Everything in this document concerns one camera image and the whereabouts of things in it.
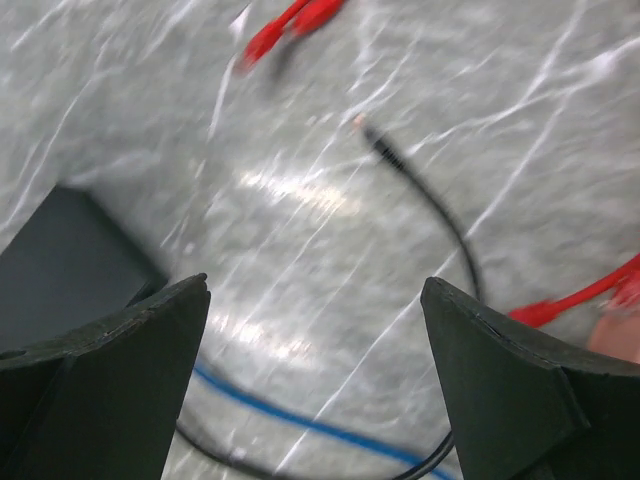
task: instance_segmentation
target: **red connector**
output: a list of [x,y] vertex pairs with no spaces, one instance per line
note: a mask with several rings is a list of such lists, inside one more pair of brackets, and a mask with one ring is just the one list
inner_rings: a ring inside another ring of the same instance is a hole
[[274,20],[260,30],[247,44],[242,59],[236,64],[236,71],[244,73],[251,69],[262,57],[278,43],[284,35],[284,25]]
[[268,23],[249,41],[236,65],[236,71],[244,73],[252,68],[278,43],[292,20],[295,19],[292,26],[294,35],[306,35],[331,20],[345,1],[296,0],[282,15]]
[[301,37],[317,30],[331,20],[346,0],[315,0],[293,21],[293,34]]
[[569,295],[561,300],[543,300],[542,302],[517,308],[509,313],[514,320],[518,320],[534,328],[541,327],[554,320],[561,313],[576,307],[581,303],[592,300],[598,295],[618,287],[614,300],[623,300],[625,295],[640,294],[640,255],[635,256],[622,267],[598,280],[593,285]]

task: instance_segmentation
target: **marble floor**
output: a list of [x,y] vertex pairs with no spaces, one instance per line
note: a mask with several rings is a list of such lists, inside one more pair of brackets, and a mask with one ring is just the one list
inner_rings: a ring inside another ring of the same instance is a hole
[[[201,353],[224,374],[427,454],[447,420],[418,293],[464,271],[349,120],[389,130],[458,213],[491,306],[571,292],[638,251],[640,3],[349,0],[232,76],[288,4],[0,0],[0,247],[56,182],[90,188],[174,280],[209,275]],[[597,315],[548,331],[582,344]],[[403,468],[197,379],[186,405],[274,469]],[[241,477],[176,438],[164,478]]]

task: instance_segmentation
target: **white vein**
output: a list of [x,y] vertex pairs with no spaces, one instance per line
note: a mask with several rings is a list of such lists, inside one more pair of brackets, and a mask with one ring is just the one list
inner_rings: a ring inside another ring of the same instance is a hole
[[218,128],[218,122],[220,121],[220,113],[222,112],[222,105],[224,104],[224,97],[227,94],[229,88],[229,82],[231,81],[231,73],[233,72],[233,66],[236,63],[237,54],[231,57],[227,67],[220,80],[220,88],[218,89],[218,95],[216,97],[216,104],[213,107],[213,115],[211,116],[211,123],[209,124],[209,133],[207,134],[207,141],[211,141],[216,129]]
[[151,42],[151,44],[145,49],[144,53],[142,54],[143,60],[149,57],[149,55],[151,55],[158,49],[158,47],[160,47],[160,45],[162,45],[162,43],[167,38],[167,35],[169,35],[169,33],[171,33],[176,25],[182,22],[187,17],[187,15],[189,15],[189,13],[191,13],[191,11],[200,4],[200,1],[201,0],[187,0],[178,8],[173,9],[173,12],[169,14],[169,17],[165,22],[164,27],[160,31],[160,34],[153,42]]
[[13,52],[14,50],[22,46],[22,44],[24,44],[29,39],[29,37],[31,37],[31,35],[33,35],[39,29],[41,29],[49,21],[50,18],[52,18],[54,15],[64,10],[67,7],[68,3],[69,3],[69,0],[62,0],[58,5],[56,5],[47,13],[45,13],[37,23],[27,28],[22,33],[22,35],[20,35],[20,37],[18,37],[18,39],[15,42],[13,42],[13,44],[11,45],[11,51]]

